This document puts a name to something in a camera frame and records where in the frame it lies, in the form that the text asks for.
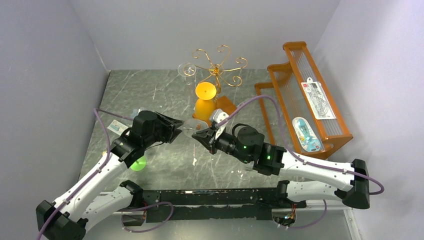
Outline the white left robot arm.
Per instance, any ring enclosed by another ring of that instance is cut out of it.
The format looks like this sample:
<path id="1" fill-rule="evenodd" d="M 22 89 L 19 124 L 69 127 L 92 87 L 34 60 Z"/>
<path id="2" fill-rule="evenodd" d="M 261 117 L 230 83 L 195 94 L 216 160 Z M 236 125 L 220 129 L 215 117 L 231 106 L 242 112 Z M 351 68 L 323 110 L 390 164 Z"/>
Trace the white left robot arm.
<path id="1" fill-rule="evenodd" d="M 172 143 L 182 132 L 183 123 L 158 112 L 140 111 L 118 138 L 106 141 L 106 153 L 85 176 L 55 200 L 44 200 L 36 207 L 36 239 L 81 240 L 116 211 L 146 209 L 144 190 L 131 180 L 107 195 L 101 193 L 155 143 Z"/>

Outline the yellow plastic wine glass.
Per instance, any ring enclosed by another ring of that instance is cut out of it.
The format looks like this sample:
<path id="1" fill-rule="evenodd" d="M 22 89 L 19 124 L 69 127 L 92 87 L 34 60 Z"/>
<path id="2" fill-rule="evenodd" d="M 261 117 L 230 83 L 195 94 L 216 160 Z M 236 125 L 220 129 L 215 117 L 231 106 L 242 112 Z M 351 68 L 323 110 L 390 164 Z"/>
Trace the yellow plastic wine glass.
<path id="1" fill-rule="evenodd" d="M 209 117 L 216 109 L 217 95 L 216 87 L 210 82 L 201 82 L 195 88 L 195 94 L 198 97 L 193 117 L 202 121 L 208 121 Z"/>

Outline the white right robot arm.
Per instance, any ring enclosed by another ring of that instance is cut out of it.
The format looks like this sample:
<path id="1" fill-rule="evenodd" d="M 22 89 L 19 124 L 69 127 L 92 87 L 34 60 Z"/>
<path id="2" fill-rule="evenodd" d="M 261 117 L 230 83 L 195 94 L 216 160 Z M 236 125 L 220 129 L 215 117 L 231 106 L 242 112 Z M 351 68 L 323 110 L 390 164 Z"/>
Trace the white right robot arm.
<path id="1" fill-rule="evenodd" d="M 306 182 L 283 181 L 275 193 L 280 207 L 306 200 L 334 200 L 345 206 L 370 208 L 370 184 L 366 162 L 331 162 L 298 153 L 264 141 L 265 136 L 251 126 L 242 127 L 237 135 L 219 132 L 213 127 L 192 134 L 211 154 L 222 151 L 266 176 L 301 177 Z"/>

